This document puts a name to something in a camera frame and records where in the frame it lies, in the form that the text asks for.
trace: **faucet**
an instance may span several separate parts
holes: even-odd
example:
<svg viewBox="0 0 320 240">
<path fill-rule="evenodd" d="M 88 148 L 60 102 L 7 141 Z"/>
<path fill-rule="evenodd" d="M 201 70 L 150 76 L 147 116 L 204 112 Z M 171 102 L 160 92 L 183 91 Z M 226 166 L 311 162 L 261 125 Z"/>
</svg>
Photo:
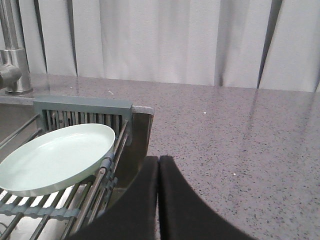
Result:
<svg viewBox="0 0 320 240">
<path fill-rule="evenodd" d="M 8 95 L 32 92 L 26 50 L 18 46 L 10 0 L 0 0 L 0 19 L 5 49 L 0 49 L 0 89 Z"/>
</svg>

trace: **light green plate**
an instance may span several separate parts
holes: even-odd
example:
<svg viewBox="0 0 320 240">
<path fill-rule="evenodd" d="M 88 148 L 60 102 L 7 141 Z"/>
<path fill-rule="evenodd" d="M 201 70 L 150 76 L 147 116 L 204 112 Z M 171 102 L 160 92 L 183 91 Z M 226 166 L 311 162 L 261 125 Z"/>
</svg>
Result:
<svg viewBox="0 0 320 240">
<path fill-rule="evenodd" d="M 112 128 L 96 123 L 64 127 L 42 135 L 0 164 L 0 188 L 20 197 L 54 193 L 96 171 L 115 141 Z"/>
</svg>

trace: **quartz countertop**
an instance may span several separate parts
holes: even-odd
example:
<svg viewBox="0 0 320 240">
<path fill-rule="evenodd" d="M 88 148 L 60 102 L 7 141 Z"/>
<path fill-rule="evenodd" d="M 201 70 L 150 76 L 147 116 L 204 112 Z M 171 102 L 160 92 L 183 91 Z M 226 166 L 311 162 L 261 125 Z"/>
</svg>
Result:
<svg viewBox="0 0 320 240">
<path fill-rule="evenodd" d="M 198 195 L 252 237 L 320 239 L 320 94 L 31 75 L 37 95 L 126 99 L 155 109 L 148 155 L 171 155 Z"/>
</svg>

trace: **dish rack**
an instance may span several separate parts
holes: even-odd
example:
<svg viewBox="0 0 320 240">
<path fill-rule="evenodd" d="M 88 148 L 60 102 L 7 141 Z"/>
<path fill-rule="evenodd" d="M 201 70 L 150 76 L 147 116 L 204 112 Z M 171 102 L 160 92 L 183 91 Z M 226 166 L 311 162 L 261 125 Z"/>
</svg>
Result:
<svg viewBox="0 0 320 240">
<path fill-rule="evenodd" d="M 122 195 L 147 154 L 154 116 L 150 107 L 133 106 L 126 100 L 47 95 L 35 98 L 33 109 L 35 115 L 3 140 L 0 149 L 34 121 L 37 130 L 23 144 L 60 128 L 87 123 L 111 127 L 116 139 L 95 174 L 71 187 L 37 197 L 14 196 L 0 188 L 0 214 L 14 216 L 9 224 L 2 223 L 5 230 L 0 240 L 10 239 L 23 217 L 41 218 L 30 240 L 38 239 L 50 219 L 65 221 L 61 240 L 77 232 Z"/>
</svg>

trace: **white curtain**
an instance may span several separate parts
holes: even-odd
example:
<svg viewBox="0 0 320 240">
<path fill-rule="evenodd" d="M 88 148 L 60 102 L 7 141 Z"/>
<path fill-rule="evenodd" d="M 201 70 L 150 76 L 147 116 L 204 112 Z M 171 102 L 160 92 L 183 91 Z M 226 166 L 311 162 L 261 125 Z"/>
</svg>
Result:
<svg viewBox="0 0 320 240">
<path fill-rule="evenodd" d="M 32 73 L 320 92 L 319 0 L 11 1 Z"/>
</svg>

